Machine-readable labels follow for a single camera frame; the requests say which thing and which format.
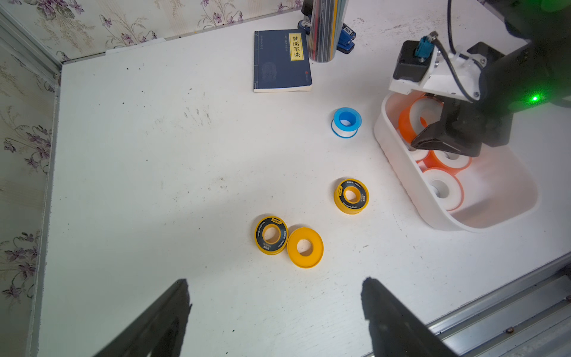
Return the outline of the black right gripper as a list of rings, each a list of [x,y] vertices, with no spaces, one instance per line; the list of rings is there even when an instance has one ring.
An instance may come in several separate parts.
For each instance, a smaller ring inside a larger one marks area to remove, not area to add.
[[[440,119],[423,129],[411,141],[412,147],[477,157],[483,144],[508,144],[514,113],[535,106],[531,43],[506,56],[485,43],[477,43],[468,53],[486,61],[479,65],[479,94],[471,95],[472,101],[439,96],[443,102]]]

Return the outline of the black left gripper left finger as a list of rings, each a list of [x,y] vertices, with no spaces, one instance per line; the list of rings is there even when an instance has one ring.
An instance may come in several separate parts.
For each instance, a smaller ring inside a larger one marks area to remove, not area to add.
[[[177,280],[98,356],[179,356],[192,309],[188,283]]]

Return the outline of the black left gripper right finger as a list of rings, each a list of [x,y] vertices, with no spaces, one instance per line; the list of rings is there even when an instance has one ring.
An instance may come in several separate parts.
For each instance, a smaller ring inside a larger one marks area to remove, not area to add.
[[[380,281],[367,278],[361,302],[375,356],[455,356]]]

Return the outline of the orange tape roll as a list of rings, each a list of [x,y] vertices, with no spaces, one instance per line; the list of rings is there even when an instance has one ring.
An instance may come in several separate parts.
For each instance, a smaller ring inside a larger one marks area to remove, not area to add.
[[[471,165],[472,158],[445,151],[431,150],[423,162],[427,168],[439,168],[455,175],[467,169]]]
[[[422,96],[416,99],[399,115],[398,130],[403,140],[412,141],[430,124],[440,120],[443,102],[435,97]]]
[[[422,162],[424,161],[431,153],[430,150],[421,150],[421,149],[415,149],[412,146],[410,146],[410,144],[408,143],[404,143],[408,153],[410,154],[410,156],[412,157],[412,159],[415,162]]]
[[[422,177],[442,209],[454,211],[462,205],[465,194],[462,184],[455,176],[440,168],[430,168],[422,173]]]

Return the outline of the plain yellow tape roll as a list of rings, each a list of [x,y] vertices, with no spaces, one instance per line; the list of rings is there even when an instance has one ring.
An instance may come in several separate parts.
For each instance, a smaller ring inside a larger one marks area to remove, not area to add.
[[[298,268],[311,269],[324,256],[324,241],[310,228],[296,229],[289,237],[287,252],[291,262]]]

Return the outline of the yellow black tape roll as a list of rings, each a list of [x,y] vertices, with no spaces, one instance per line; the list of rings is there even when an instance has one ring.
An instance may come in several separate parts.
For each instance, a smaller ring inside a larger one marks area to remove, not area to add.
[[[334,191],[336,207],[343,213],[355,215],[361,213],[370,201],[367,187],[360,181],[348,178],[340,182]]]
[[[288,227],[279,217],[264,217],[258,223],[254,232],[254,242],[264,254],[276,255],[281,253],[288,241]]]

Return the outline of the blue sealing tape roll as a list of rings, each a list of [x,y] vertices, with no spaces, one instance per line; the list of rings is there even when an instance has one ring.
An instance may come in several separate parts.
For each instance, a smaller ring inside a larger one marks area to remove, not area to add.
[[[337,109],[331,122],[332,131],[340,138],[353,138],[361,125],[361,115],[349,107]]]

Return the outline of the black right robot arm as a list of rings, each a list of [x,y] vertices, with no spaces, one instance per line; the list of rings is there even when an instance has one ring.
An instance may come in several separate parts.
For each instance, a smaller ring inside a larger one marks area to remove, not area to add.
[[[489,1],[507,31],[526,44],[503,55],[485,43],[463,54],[436,32],[413,41],[402,53],[425,66],[440,55],[452,79],[440,119],[413,136],[411,147],[477,157],[483,145],[501,147],[511,136],[513,115],[544,104],[570,106],[570,2]]]

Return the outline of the white plastic storage box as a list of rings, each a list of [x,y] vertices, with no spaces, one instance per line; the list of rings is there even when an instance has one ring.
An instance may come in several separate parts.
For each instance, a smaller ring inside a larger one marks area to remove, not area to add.
[[[471,166],[459,173],[465,193],[462,205],[451,212],[442,208],[396,131],[400,113],[419,96],[419,92],[389,93],[382,102],[374,135],[420,217],[429,226],[441,231],[485,232],[535,210],[540,202],[538,184],[508,146],[483,146]]]

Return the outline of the striped cylinder with blue lid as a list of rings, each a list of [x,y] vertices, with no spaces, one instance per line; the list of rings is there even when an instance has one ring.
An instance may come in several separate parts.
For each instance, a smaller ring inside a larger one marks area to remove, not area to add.
[[[313,61],[325,63],[334,59],[347,5],[347,0],[312,2],[309,51]]]

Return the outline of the dark blue book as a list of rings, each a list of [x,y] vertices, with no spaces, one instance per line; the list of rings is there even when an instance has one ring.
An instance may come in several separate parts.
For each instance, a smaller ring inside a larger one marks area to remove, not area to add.
[[[290,29],[254,33],[254,92],[308,92],[312,84],[304,31]]]

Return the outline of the aluminium mounting rail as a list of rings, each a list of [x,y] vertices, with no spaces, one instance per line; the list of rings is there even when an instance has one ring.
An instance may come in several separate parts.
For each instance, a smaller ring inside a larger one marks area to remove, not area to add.
[[[570,256],[425,326],[455,356],[569,356]]]

